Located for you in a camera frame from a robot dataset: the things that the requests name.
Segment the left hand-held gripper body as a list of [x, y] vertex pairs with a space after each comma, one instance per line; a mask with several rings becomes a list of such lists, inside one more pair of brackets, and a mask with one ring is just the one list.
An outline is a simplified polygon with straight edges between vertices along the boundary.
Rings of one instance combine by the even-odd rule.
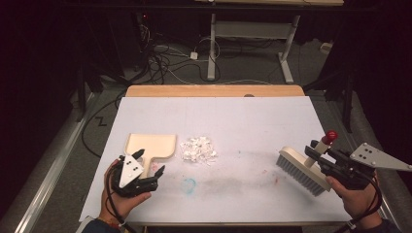
[[111, 178], [112, 190], [126, 198], [155, 191], [158, 177], [142, 178], [143, 172], [143, 166], [133, 156], [121, 156]]

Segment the white metal desk frame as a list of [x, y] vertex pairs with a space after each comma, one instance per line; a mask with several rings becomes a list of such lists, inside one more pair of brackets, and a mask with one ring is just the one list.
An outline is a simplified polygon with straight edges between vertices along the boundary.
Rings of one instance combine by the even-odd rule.
[[[249, 7], [293, 7], [297, 9], [307, 7], [341, 7], [343, 0], [196, 0], [206, 2], [211, 7], [222, 7], [224, 4], [229, 6], [240, 7], [246, 5]], [[249, 39], [282, 39], [286, 40], [285, 48], [277, 54], [278, 62], [283, 72], [286, 83], [293, 83], [292, 73], [288, 64], [288, 55], [292, 46], [292, 41], [299, 24], [300, 14], [293, 14], [291, 22], [288, 23], [269, 23], [269, 22], [251, 22], [245, 19], [235, 20], [217, 20], [216, 14], [211, 14], [210, 36], [208, 40], [208, 73], [207, 80], [215, 81], [217, 71], [217, 58], [220, 55], [221, 48], [216, 41], [217, 37], [221, 38], [249, 38]]]

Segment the person's left hand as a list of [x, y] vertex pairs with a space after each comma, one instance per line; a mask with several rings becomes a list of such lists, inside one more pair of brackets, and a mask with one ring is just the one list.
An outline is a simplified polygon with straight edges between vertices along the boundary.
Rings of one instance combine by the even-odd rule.
[[130, 212], [152, 197], [150, 192], [139, 194], [132, 198], [124, 198], [117, 195], [111, 188], [110, 179], [112, 177], [113, 167], [118, 164], [115, 159], [104, 174], [104, 189], [101, 196], [101, 210], [99, 218], [104, 222], [120, 224], [129, 216]]

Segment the black metal stand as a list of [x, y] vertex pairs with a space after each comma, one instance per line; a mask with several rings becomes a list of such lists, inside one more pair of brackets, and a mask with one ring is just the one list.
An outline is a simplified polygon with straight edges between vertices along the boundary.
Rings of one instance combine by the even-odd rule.
[[342, 101], [341, 120], [348, 133], [352, 132], [351, 112], [354, 90], [352, 69], [348, 65], [342, 65], [335, 71], [319, 77], [303, 87], [303, 91], [323, 90], [327, 101]]
[[80, 64], [77, 70], [77, 95], [79, 106], [77, 122], [80, 122], [86, 113], [86, 82], [83, 64]]

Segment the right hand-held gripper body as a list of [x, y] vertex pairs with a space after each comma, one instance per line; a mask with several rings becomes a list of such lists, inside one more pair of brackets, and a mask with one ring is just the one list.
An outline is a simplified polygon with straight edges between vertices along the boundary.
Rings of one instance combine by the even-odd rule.
[[361, 144], [353, 152], [328, 149], [326, 153], [333, 162], [320, 156], [318, 164], [321, 172], [337, 179], [346, 189], [363, 190], [374, 177], [377, 168], [412, 172], [407, 164], [368, 143]]

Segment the pile of white paper scraps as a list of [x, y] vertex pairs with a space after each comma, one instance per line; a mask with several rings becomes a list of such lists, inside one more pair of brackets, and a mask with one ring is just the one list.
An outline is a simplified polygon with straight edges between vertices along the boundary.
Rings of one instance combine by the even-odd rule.
[[180, 144], [180, 149], [181, 158], [192, 163], [210, 165], [218, 157], [211, 139], [206, 136], [189, 138]]

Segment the cream hand brush red-tipped handle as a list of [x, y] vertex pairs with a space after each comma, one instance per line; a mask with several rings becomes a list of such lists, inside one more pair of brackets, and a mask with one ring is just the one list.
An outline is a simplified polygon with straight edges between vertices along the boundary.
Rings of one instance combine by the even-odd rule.
[[[333, 130], [327, 131], [320, 141], [324, 143], [333, 142], [338, 137]], [[331, 187], [326, 182], [326, 176], [321, 169], [314, 164], [305, 164], [307, 156], [304, 157], [298, 151], [290, 147], [282, 147], [276, 164], [314, 196], [319, 196]]]

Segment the white table cover sheet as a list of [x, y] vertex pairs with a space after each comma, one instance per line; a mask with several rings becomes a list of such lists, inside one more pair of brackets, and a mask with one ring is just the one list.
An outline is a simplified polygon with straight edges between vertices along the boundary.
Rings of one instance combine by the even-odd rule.
[[188, 162], [176, 151], [152, 166], [165, 169], [131, 222], [152, 225], [343, 222], [334, 192], [313, 196], [277, 166], [282, 147], [303, 151], [324, 135], [307, 97], [125, 97], [89, 190], [83, 216], [97, 216], [103, 175], [132, 133], [171, 134], [182, 143], [208, 137], [213, 162]]

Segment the person's right hand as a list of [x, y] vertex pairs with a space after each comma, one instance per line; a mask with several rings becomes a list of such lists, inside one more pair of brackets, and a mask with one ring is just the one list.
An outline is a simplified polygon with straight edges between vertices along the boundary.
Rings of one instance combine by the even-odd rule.
[[[344, 210], [352, 218], [361, 217], [362, 214], [377, 205], [377, 200], [375, 199], [376, 189], [372, 184], [369, 184], [364, 190], [350, 190], [331, 176], [326, 177], [326, 182], [341, 197]], [[356, 226], [358, 229], [369, 229], [381, 223], [382, 218], [375, 211], [373, 214], [360, 219]]]

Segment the beige plastic dustpan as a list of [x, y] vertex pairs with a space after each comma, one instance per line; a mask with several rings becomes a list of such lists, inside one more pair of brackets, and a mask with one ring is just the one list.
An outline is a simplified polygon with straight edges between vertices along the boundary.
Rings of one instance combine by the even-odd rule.
[[174, 154], [175, 147], [175, 135], [130, 134], [126, 140], [124, 152], [132, 155], [138, 150], [144, 150], [141, 156], [144, 168], [141, 178], [146, 178], [149, 175], [152, 160], [170, 157]]

